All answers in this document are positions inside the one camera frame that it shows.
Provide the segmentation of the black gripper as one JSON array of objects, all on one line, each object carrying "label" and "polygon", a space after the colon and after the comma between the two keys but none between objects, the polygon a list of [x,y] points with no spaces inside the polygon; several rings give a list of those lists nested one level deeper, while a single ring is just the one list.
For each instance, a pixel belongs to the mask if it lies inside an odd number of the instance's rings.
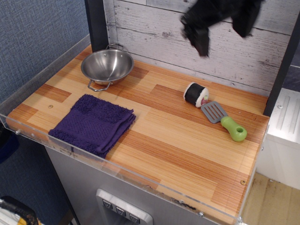
[{"label": "black gripper", "polygon": [[198,0],[182,17],[184,37],[198,51],[199,56],[208,56],[208,27],[230,17],[233,29],[245,38],[258,17],[260,0]]}]

